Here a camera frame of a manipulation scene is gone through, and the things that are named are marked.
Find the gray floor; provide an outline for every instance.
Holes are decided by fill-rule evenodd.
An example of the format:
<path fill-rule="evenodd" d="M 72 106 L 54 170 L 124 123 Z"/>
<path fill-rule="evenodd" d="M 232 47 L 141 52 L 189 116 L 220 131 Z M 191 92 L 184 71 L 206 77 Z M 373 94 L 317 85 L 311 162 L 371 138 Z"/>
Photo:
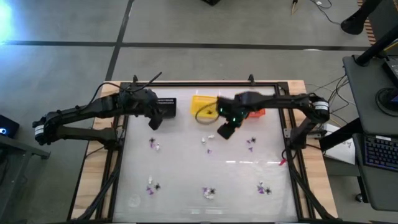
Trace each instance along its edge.
<path fill-rule="evenodd" d="M 341 22 L 354 12 L 356 0 L 331 0 L 328 14 Z M 115 42 L 127 0 L 5 1 L 12 9 L 11 40 Z M 290 15 L 290 0 L 222 0 L 209 7 L 199 0 L 136 0 L 125 42 L 368 46 L 366 35 L 351 36 L 330 24 L 309 0 Z M 44 47 L 0 45 L 0 114 L 21 124 L 17 139 L 32 146 L 31 124 L 48 111 L 85 104 L 104 81 L 112 47 Z M 303 50 L 216 50 L 122 48 L 113 80 L 304 79 L 313 85 L 342 75 L 341 59 L 360 52 Z M 307 85 L 307 90 L 316 89 Z M 317 91 L 328 97 L 328 90 Z M 341 94 L 353 100 L 345 86 Z M 344 104 L 336 101 L 333 108 Z M 337 112 L 351 121 L 349 106 Z M 339 123 L 344 122 L 334 117 Z M 76 124 L 90 127 L 92 120 Z M 61 222 L 67 217 L 86 147 L 84 141 L 59 141 L 42 147 L 47 161 L 33 158 L 27 183 L 18 195 L 11 220 Z M 339 216 L 344 220 L 398 219 L 353 201 L 356 181 L 330 178 Z"/>

